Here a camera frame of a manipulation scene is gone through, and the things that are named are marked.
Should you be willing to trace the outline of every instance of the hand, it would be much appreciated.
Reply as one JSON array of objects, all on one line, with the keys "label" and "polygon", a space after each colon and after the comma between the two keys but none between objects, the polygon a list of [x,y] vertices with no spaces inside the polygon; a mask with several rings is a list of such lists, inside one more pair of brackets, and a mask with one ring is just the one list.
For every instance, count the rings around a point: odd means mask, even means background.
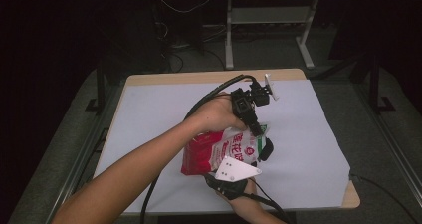
[{"label": "hand", "polygon": [[[257,186],[255,182],[248,179],[248,184],[245,187],[245,193],[247,194],[257,194]],[[226,200],[233,208],[233,211],[245,221],[252,223],[252,224],[286,224],[285,222],[281,221],[280,219],[276,218],[275,216],[268,213],[266,210],[262,208],[258,201],[252,200],[249,197],[238,197],[233,200],[228,200],[224,195],[217,192],[216,193],[221,196],[224,200]]]},{"label": "hand", "polygon": [[190,117],[201,124],[202,132],[221,131],[228,127],[245,130],[245,124],[233,115],[230,95],[220,93],[205,103]]},{"label": "hand", "polygon": [[[248,180],[248,184],[246,185],[244,192],[247,194],[257,194],[257,187],[255,183]],[[233,211],[235,211],[237,215],[250,223],[255,223],[255,219],[260,218],[266,213],[258,201],[252,200],[249,197],[241,196],[233,200],[228,200],[221,193],[216,193],[232,206]]]}]

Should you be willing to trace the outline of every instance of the black cord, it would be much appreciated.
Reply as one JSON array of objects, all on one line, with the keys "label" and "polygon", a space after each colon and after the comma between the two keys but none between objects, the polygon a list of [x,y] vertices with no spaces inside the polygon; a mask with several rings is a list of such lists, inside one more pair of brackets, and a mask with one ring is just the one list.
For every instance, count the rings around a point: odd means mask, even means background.
[{"label": "black cord", "polygon": [[283,210],[283,208],[276,202],[274,201],[269,195],[267,195],[267,193],[264,191],[264,189],[252,178],[249,178],[249,180],[251,180],[253,183],[255,183],[255,185],[257,185],[257,187],[261,190],[261,192],[269,199],[266,200],[258,195],[255,195],[256,197],[260,197],[259,199],[255,199],[255,197],[253,197],[252,199],[260,201],[268,206],[274,207],[278,213],[280,214],[280,219],[283,220],[284,222],[287,222],[289,224],[294,224],[295,222],[289,217],[289,215]]},{"label": "black cord", "polygon": [[190,12],[193,12],[194,10],[196,10],[196,9],[198,9],[198,8],[201,8],[201,7],[203,7],[203,6],[205,6],[209,1],[211,1],[211,0],[206,0],[205,2],[202,2],[202,3],[200,3],[200,4],[197,4],[197,5],[195,5],[194,7],[192,7],[192,8],[190,8],[190,9],[187,9],[187,10],[179,10],[179,9],[176,9],[176,8],[174,8],[173,6],[171,6],[170,4],[168,4],[166,1],[164,1],[164,0],[160,0],[165,6],[167,6],[168,8],[170,8],[171,10],[173,10],[173,11],[175,11],[175,12],[178,12],[178,13],[190,13]]},{"label": "black cord", "polygon": [[379,188],[380,190],[382,190],[385,194],[387,194],[391,199],[393,199],[400,207],[401,209],[403,209],[404,212],[406,212],[406,214],[410,217],[410,219],[412,219],[412,221],[415,224],[419,224],[419,222],[416,220],[416,218],[410,213],[410,211],[391,193],[389,192],[386,188],[382,187],[381,185],[379,185],[378,183],[366,178],[366,177],[362,177],[353,173],[350,173],[350,176],[354,176],[357,179],[361,179],[363,181],[366,181],[372,185],[374,185],[375,187]]},{"label": "black cord", "polygon": [[[189,116],[191,116],[194,112],[196,112],[196,110],[198,110],[199,107],[201,107],[202,105],[204,105],[205,103],[211,101],[212,99],[214,99],[216,96],[220,96],[219,93],[222,92],[224,89],[226,89],[227,87],[240,82],[242,80],[245,79],[251,79],[253,84],[258,84],[257,79],[255,79],[253,76],[250,75],[239,75],[235,78],[232,78],[231,80],[221,84],[220,86],[218,86],[216,89],[214,89],[213,91],[211,91],[210,93],[208,93],[205,97],[203,97],[201,100],[199,100],[199,102],[197,102],[192,109],[188,112],[188,114],[186,115],[186,117],[184,119],[187,119]],[[152,195],[152,192],[154,191],[155,185],[158,181],[159,178],[159,174],[158,176],[151,182],[151,185],[149,186],[148,192],[146,194],[145,200],[143,201],[143,205],[142,205],[142,210],[140,211],[140,224],[144,224],[145,222],[145,212],[146,212],[146,207],[148,205],[149,199]]]},{"label": "black cord", "polygon": [[218,59],[218,61],[220,62],[221,66],[223,67],[223,70],[226,70],[226,66],[224,65],[223,60],[221,60],[221,58],[217,54],[215,54],[211,51],[208,51],[208,50],[203,50],[203,51],[206,52],[206,53],[209,53],[211,55],[214,55]]},{"label": "black cord", "polygon": [[145,200],[143,201],[142,210],[140,211],[140,224],[145,223],[145,213],[146,213],[146,207],[148,206],[149,199],[151,198],[152,192],[154,191],[155,185],[157,184],[159,175],[151,182],[151,185],[149,186],[148,192],[146,193]]},{"label": "black cord", "polygon": [[260,39],[263,39],[263,37],[258,32],[251,31],[248,25],[237,26],[232,29],[233,43],[252,43]]},{"label": "black cord", "polygon": [[173,57],[177,58],[180,61],[180,67],[177,70],[174,71],[173,70],[173,67],[171,66],[170,61],[168,61],[168,59],[167,59],[166,61],[168,63],[168,69],[170,70],[171,73],[179,73],[183,69],[183,66],[184,66],[183,59],[180,56],[177,56],[176,54],[173,54],[173,53],[169,53],[168,55],[173,56]]}]

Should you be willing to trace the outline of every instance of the forearm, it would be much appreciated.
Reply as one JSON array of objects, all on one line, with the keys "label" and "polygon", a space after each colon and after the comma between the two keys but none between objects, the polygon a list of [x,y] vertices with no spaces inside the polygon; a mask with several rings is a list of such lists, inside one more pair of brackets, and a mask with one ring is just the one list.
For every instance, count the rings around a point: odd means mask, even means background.
[{"label": "forearm", "polygon": [[54,222],[112,222],[201,131],[197,121],[189,119],[140,146],[64,203]]}]

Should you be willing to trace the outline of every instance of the plastic bag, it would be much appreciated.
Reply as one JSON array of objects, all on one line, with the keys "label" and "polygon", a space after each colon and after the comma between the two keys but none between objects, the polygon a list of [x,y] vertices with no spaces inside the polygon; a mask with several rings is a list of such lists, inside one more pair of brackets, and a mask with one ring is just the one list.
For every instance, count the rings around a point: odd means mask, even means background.
[{"label": "plastic bag", "polygon": [[197,135],[183,150],[181,172],[185,175],[201,175],[217,170],[224,156],[252,164],[259,161],[266,145],[268,126],[261,124],[264,134],[254,137],[247,129],[228,128],[219,132]]}]

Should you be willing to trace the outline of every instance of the person's right hand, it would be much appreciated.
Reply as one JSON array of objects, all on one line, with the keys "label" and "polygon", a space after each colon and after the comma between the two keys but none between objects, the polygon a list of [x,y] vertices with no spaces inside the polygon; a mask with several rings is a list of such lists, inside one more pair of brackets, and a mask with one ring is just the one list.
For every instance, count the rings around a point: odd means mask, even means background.
[{"label": "person's right hand", "polygon": [[245,130],[247,127],[239,120],[232,110],[229,94],[220,93],[216,98],[205,103],[189,118],[201,126],[201,132],[221,131],[227,127]]}]

